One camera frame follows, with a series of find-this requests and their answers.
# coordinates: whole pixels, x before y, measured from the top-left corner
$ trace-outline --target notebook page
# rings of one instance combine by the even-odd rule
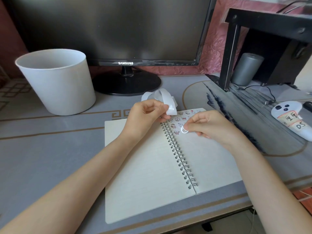
[[[105,122],[105,145],[122,131],[126,119]],[[160,123],[154,123],[105,188],[107,223],[195,195],[181,174]]]
[[[176,141],[196,179],[198,185],[194,189],[197,194],[242,180],[233,156],[218,142],[199,137],[195,132],[177,133],[189,117],[199,111],[205,109],[180,111],[169,122],[177,127],[171,127],[171,130],[176,132]]]

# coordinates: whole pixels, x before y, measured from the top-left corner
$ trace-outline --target pink wall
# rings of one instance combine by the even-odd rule
[[[276,12],[283,5],[251,0],[217,0],[198,66],[146,66],[142,69],[158,75],[193,75],[220,72],[227,34],[227,23],[222,23],[221,20],[224,19],[231,7]],[[247,31],[246,28],[242,28],[238,49],[241,48]],[[22,77],[14,65],[14,60],[26,53],[27,50],[1,0],[0,39],[0,65],[11,78]],[[116,67],[90,67],[90,72],[92,75],[96,75],[112,69],[116,69]]]

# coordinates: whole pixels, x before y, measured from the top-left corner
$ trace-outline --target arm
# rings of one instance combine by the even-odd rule
[[[267,234],[310,233],[312,218],[244,134],[217,111],[195,114],[184,125],[233,155]]]
[[[152,123],[170,118],[164,114],[167,110],[168,105],[156,100],[136,103],[118,138],[14,218],[0,234],[75,233],[96,198]]]

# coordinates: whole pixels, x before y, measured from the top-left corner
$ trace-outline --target samsung logo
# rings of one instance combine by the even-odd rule
[[[133,65],[133,62],[118,62],[118,65]]]

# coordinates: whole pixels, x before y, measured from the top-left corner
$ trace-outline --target monitor stand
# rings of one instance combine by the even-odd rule
[[[161,84],[161,79],[153,73],[143,70],[132,70],[131,66],[123,66],[121,72],[105,72],[93,80],[94,89],[103,94],[117,96],[141,95],[154,91]]]

